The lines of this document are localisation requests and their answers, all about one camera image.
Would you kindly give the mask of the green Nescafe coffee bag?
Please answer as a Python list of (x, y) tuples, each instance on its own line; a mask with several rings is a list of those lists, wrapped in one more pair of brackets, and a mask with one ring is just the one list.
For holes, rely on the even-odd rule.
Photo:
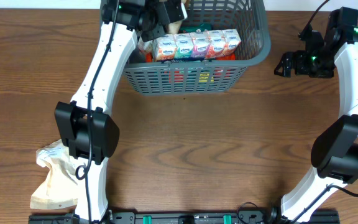
[(210, 46), (208, 31), (211, 24), (200, 24), (199, 26), (182, 26), (173, 32), (177, 51), (174, 59), (179, 61), (203, 60)]

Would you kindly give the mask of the beige brown snack bag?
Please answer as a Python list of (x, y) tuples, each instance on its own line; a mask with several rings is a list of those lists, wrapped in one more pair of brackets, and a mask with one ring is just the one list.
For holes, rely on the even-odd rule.
[(145, 8), (142, 10), (140, 36), (137, 44), (138, 49), (143, 54), (151, 53), (153, 40), (167, 34), (173, 34), (173, 32), (176, 32), (180, 28), (184, 21), (178, 21), (167, 25), (157, 23), (156, 18), (152, 15), (152, 11), (148, 6), (148, 2), (149, 1), (145, 2)]

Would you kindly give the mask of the white tissue multipack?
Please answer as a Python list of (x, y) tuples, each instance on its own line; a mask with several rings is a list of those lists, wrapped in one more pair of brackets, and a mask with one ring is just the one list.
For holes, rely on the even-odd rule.
[(235, 29), (167, 34), (152, 42), (151, 56), (156, 62), (216, 58), (232, 60), (241, 42)]

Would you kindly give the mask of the grey plastic basket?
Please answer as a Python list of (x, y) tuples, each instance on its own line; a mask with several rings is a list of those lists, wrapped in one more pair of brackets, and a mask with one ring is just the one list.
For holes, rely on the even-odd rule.
[[(134, 29), (140, 36), (141, 14), (146, 1), (101, 1), (100, 22), (117, 21)], [(204, 59), (195, 61), (167, 60), (147, 63), (135, 49), (123, 69), (133, 89), (143, 95), (179, 95), (217, 93), (230, 89), (247, 67), (262, 62), (270, 52), (271, 41), (265, 7), (258, 0), (187, 1), (188, 14), (183, 26), (211, 24), (214, 30), (235, 29), (242, 42), (235, 50), (235, 60)], [(214, 71), (223, 69), (220, 78), (211, 82)], [(174, 71), (183, 71), (183, 81), (174, 82)], [(207, 82), (200, 82), (208, 72)]]

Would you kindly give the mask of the orange biscuit packet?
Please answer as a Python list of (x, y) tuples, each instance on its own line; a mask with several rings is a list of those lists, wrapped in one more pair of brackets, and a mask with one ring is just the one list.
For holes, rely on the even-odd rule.
[[(235, 60), (235, 59), (236, 59), (236, 56), (235, 56), (234, 53), (229, 54), (227, 56), (216, 58), (216, 60)], [(151, 53), (147, 53), (145, 55), (145, 61), (147, 63), (154, 62), (154, 58), (153, 58)], [(217, 80), (218, 78), (221, 77), (221, 75), (223, 74), (223, 69), (215, 70), (214, 73), (215, 74), (214, 74), (213, 78), (211, 79), (211, 82), (214, 82), (215, 80)], [(175, 77), (174, 82), (175, 83), (179, 83), (179, 82), (183, 81), (183, 71), (177, 70), (177, 71), (174, 71), (174, 74), (175, 74), (174, 75), (174, 77)], [(207, 82), (208, 77), (209, 77), (209, 73), (208, 72), (203, 72), (203, 74), (200, 77), (200, 82), (202, 82), (202, 83)]]

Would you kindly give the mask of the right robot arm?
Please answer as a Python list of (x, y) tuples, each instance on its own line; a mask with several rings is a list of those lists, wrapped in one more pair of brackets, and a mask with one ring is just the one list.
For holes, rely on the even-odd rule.
[(299, 33), (304, 50), (282, 55), (274, 73), (339, 79), (338, 119), (313, 143), (311, 167), (267, 215), (266, 223), (329, 223), (319, 206), (358, 180), (358, 10), (341, 7), (329, 15), (325, 34), (310, 24)]

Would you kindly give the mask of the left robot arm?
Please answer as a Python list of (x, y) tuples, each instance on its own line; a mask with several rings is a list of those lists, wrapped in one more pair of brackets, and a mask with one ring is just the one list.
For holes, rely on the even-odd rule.
[(79, 163), (77, 223), (107, 220), (106, 173), (117, 148), (119, 128), (112, 104), (124, 67), (139, 39), (154, 40), (165, 26), (185, 20), (181, 1), (102, 1), (99, 41), (85, 79), (69, 103), (58, 102), (55, 121), (70, 157)]

